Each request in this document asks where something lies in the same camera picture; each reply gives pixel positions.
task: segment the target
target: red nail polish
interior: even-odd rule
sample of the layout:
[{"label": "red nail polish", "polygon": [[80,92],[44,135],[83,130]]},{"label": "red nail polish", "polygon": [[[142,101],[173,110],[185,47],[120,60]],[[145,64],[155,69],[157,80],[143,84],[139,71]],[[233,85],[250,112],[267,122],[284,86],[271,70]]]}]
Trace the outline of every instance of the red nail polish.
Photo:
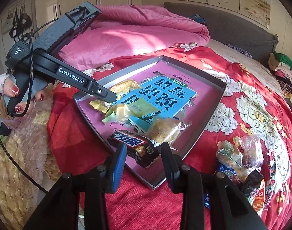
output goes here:
[{"label": "red nail polish", "polygon": [[16,105],[16,107],[15,107],[15,111],[21,113],[21,112],[22,112],[22,108],[21,108],[20,106]]},{"label": "red nail polish", "polygon": [[15,85],[12,85],[10,90],[12,91],[13,95],[17,96],[19,94],[19,88]]}]

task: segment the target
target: green oval label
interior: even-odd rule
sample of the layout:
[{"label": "green oval label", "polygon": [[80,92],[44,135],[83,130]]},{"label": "green oval label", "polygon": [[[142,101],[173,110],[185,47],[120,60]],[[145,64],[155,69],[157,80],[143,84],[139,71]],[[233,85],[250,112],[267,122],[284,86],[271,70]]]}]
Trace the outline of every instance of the green oval label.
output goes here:
[{"label": "green oval label", "polygon": [[177,80],[177,79],[175,79],[175,78],[170,78],[169,79],[171,82],[174,82],[174,83],[176,83],[178,86],[181,86],[181,87],[187,87],[187,84],[186,83],[183,83],[182,81],[180,81],[180,80]]}]

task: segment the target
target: floral bedspread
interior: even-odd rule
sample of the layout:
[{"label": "floral bedspread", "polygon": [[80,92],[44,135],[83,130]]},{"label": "floral bedspread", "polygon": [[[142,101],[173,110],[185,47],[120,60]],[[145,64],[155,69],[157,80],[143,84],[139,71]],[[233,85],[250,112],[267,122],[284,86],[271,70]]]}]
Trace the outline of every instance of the floral bedspread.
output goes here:
[{"label": "floral bedspread", "polygon": [[[85,73],[98,80],[158,55],[179,59],[227,83],[212,119],[184,162],[203,173],[213,173],[217,168],[219,141],[233,142],[236,137],[258,134],[265,156],[262,174],[266,178],[266,193],[272,195],[270,207],[263,211],[262,219],[269,229],[282,229],[292,215],[292,113],[289,106],[245,66],[230,63],[210,48],[196,47],[196,44],[175,44],[155,53],[112,59],[99,70],[86,70]],[[61,172],[80,174],[103,163],[109,152],[79,114],[72,100],[76,91],[66,84],[55,88],[48,134]],[[275,156],[271,176],[266,165],[268,150]],[[182,196],[173,195],[166,182],[150,191],[125,170],[118,191],[107,195],[107,209],[111,229],[178,229]],[[209,217],[205,209],[207,229],[210,229]]]}]

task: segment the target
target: pink blanket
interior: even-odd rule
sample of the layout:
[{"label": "pink blanket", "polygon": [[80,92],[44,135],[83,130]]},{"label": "pink blanket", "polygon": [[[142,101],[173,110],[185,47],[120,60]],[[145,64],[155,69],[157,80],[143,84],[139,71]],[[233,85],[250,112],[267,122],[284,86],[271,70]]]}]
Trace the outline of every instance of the pink blanket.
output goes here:
[{"label": "pink blanket", "polygon": [[80,71],[106,64],[110,59],[151,53],[176,42],[205,46],[206,26],[158,6],[97,6],[103,13],[91,29],[65,46],[59,57]]}]

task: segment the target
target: metal bolt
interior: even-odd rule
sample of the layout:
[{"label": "metal bolt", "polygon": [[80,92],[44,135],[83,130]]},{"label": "metal bolt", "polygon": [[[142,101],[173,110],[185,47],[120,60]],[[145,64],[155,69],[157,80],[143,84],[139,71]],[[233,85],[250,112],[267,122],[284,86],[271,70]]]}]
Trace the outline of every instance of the metal bolt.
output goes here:
[{"label": "metal bolt", "polygon": [[99,165],[99,166],[97,167],[97,170],[98,170],[98,171],[105,171],[105,169],[106,169],[106,166],[105,166],[105,165]]},{"label": "metal bolt", "polygon": [[217,172],[216,176],[220,179],[223,179],[225,177],[225,174],[223,172]]},{"label": "metal bolt", "polygon": [[65,179],[69,179],[70,177],[71,177],[70,173],[63,174],[63,178],[65,178]]},{"label": "metal bolt", "polygon": [[182,168],[183,170],[189,171],[189,170],[191,169],[191,166],[186,165],[186,164],[182,164],[181,168]]}]

